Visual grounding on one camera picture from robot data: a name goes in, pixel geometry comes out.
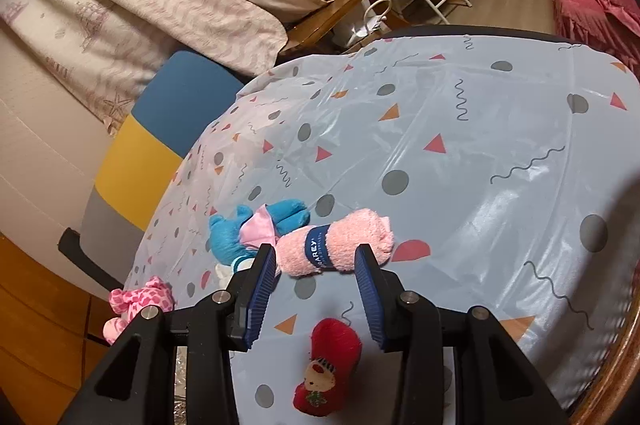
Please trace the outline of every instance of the metal screw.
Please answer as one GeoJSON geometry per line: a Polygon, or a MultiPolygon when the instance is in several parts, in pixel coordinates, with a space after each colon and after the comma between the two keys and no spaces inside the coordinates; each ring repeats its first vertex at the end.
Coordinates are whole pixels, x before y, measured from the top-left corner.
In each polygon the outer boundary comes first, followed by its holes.
{"type": "Polygon", "coordinates": [[[471,310],[471,314],[478,320],[487,320],[489,318],[489,310],[482,306],[476,306],[471,310]]]}
{"type": "Polygon", "coordinates": [[[211,299],[216,304],[223,304],[231,300],[231,293],[229,293],[227,290],[218,290],[212,294],[211,299]]]}
{"type": "Polygon", "coordinates": [[[415,291],[403,291],[400,294],[400,300],[405,304],[415,304],[420,300],[420,296],[415,291]]]}
{"type": "Polygon", "coordinates": [[[158,306],[146,306],[142,308],[140,314],[142,315],[142,318],[151,320],[154,316],[158,315],[159,312],[160,310],[158,309],[158,306]]]}

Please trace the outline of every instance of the wooden floor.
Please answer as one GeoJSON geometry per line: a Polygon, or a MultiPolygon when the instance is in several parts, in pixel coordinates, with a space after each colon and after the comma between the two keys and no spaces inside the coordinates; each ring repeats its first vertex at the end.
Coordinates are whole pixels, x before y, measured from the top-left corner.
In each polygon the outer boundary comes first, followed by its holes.
{"type": "Polygon", "coordinates": [[[25,425],[55,425],[107,351],[94,337],[113,313],[1,233],[0,265],[0,390],[25,425]]]}
{"type": "MultiPolygon", "coordinates": [[[[447,7],[444,13],[451,24],[513,28],[553,34],[552,0],[471,0],[473,6],[447,7]]],[[[412,14],[412,23],[436,23],[428,7],[412,14]]]]}

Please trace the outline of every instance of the pink giraffe plush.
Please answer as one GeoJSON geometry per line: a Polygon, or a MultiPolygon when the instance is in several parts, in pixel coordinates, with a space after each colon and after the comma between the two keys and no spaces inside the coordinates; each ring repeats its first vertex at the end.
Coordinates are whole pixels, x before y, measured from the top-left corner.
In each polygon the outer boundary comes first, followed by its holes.
{"type": "Polygon", "coordinates": [[[143,288],[132,291],[113,290],[109,295],[109,304],[114,313],[127,313],[124,317],[115,317],[104,323],[102,334],[110,344],[116,341],[142,308],[159,306],[163,312],[174,309],[171,288],[156,275],[151,277],[143,288]]]}

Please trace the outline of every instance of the orange triangle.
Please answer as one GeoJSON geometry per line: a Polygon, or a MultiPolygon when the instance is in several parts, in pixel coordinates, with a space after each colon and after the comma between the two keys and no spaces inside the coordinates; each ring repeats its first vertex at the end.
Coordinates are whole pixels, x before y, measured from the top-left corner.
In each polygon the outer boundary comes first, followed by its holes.
{"type": "Polygon", "coordinates": [[[331,154],[328,150],[323,149],[322,147],[318,147],[318,153],[316,154],[316,163],[328,158],[329,156],[333,156],[333,154],[331,154]]]}
{"type": "Polygon", "coordinates": [[[626,72],[626,66],[620,62],[612,62],[611,65],[616,66],[620,71],[626,72]]]}
{"type": "Polygon", "coordinates": [[[442,135],[438,134],[432,139],[424,150],[430,150],[431,152],[439,152],[440,154],[446,154],[447,150],[444,148],[444,142],[442,141],[442,135]]]}
{"type": "Polygon", "coordinates": [[[398,109],[397,103],[392,105],[391,108],[389,108],[389,110],[385,114],[383,114],[382,118],[380,118],[378,121],[393,120],[395,118],[400,118],[400,110],[398,109]]]}
{"type": "Polygon", "coordinates": [[[620,100],[620,97],[616,93],[613,93],[613,96],[611,97],[611,105],[626,110],[625,104],[622,103],[622,100],[620,100]]]}
{"type": "Polygon", "coordinates": [[[502,327],[509,333],[515,341],[519,341],[529,329],[535,317],[520,317],[519,319],[501,320],[502,327]]]}
{"type": "Polygon", "coordinates": [[[292,317],[289,317],[287,320],[283,320],[281,323],[273,326],[274,329],[278,331],[282,331],[283,333],[287,333],[288,335],[293,335],[293,326],[296,325],[296,318],[298,314],[296,313],[292,317]]]}

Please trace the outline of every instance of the yellow panel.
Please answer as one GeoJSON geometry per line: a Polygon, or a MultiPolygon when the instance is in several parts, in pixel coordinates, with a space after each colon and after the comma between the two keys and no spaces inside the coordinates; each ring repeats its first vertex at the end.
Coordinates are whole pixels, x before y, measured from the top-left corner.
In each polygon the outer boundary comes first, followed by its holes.
{"type": "Polygon", "coordinates": [[[95,179],[95,188],[131,224],[145,231],[180,156],[127,116],[95,179]]]}

